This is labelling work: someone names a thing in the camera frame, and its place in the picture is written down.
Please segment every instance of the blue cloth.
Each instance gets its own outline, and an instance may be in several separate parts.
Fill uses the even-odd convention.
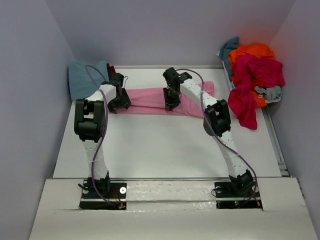
[[[233,75],[233,72],[231,71],[231,64],[228,58],[229,53],[232,50],[235,50],[239,47],[239,37],[236,36],[234,38],[231,38],[229,41],[225,43],[225,45],[220,49],[219,52],[219,58],[223,61],[226,72],[228,73],[229,79]]]
[[[75,61],[68,67],[69,90],[72,100],[85,99],[97,90],[97,87],[88,76],[86,65],[85,63]],[[99,69],[107,81],[109,80],[106,61],[100,61],[93,66]],[[104,81],[103,77],[93,68],[89,68],[89,72],[100,86]]]

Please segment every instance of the purple cable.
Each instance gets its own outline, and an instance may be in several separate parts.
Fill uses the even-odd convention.
[[[109,205],[117,208],[118,205],[116,204],[113,204],[112,202],[108,201],[104,196],[102,196],[102,194],[99,192],[97,186],[96,186],[96,183],[95,183],[95,160],[96,160],[96,157],[97,157],[97,154],[98,154],[98,151],[99,149],[101,148],[101,145],[102,145],[102,142],[104,141],[105,139],[105,136],[106,136],[106,132],[107,132],[107,126],[108,126],[108,109],[107,109],[107,106],[108,106],[108,102],[107,102],[107,98],[104,94],[104,92],[102,90],[100,90],[100,87],[99,85],[96,83],[96,81],[94,80],[94,78],[92,77],[91,73],[89,72],[89,69],[88,68],[92,68],[94,70],[96,70],[102,77],[103,79],[107,82],[105,76],[94,66],[91,66],[91,65],[86,65],[85,66],[85,70],[86,72],[88,73],[88,76],[91,78],[92,82],[94,83],[94,85],[98,88],[98,90],[101,92],[102,94],[102,97],[103,97],[103,101],[104,101],[104,111],[105,111],[105,131],[102,135],[102,138],[101,138],[101,141],[99,142],[99,145],[98,147],[96,148],[96,151],[94,153],[94,156],[93,156],[93,159],[92,159],[92,164],[91,164],[91,177],[92,177],[92,183],[93,183],[93,188],[96,192],[96,194],[98,194],[98,196],[103,199],[106,203],[108,203]]]
[[[180,68],[180,69],[177,69],[176,71],[189,71],[189,72],[192,72],[196,75],[198,75],[198,77],[200,78],[201,80],[201,93],[200,93],[200,104],[201,104],[201,110],[202,110],[202,113],[203,113],[203,117],[204,117],[204,120],[205,120],[205,123],[209,126],[209,129],[210,131],[212,132],[213,136],[218,140],[218,142],[224,146],[225,148],[227,148],[228,150],[230,150],[231,152],[233,152],[235,155],[238,155],[238,157],[248,166],[248,168],[252,171],[253,175],[254,175],[254,180],[255,180],[255,183],[254,183],[254,190],[253,190],[253,193],[252,195],[246,200],[244,201],[243,203],[240,204],[240,206],[242,205],[245,205],[247,202],[249,202],[253,197],[254,195],[256,194],[256,190],[257,190],[257,187],[258,187],[258,178],[257,178],[257,174],[256,172],[254,171],[254,169],[250,166],[250,164],[235,150],[233,150],[231,147],[227,146],[223,141],[221,141],[221,139],[216,135],[215,131],[213,130],[212,126],[211,126],[211,123],[209,122],[206,114],[205,114],[205,107],[204,107],[204,97],[203,97],[203,92],[204,92],[204,89],[205,89],[205,81],[204,79],[202,78],[202,76],[197,73],[196,71],[194,70],[191,70],[191,69],[187,69],[187,68]]]

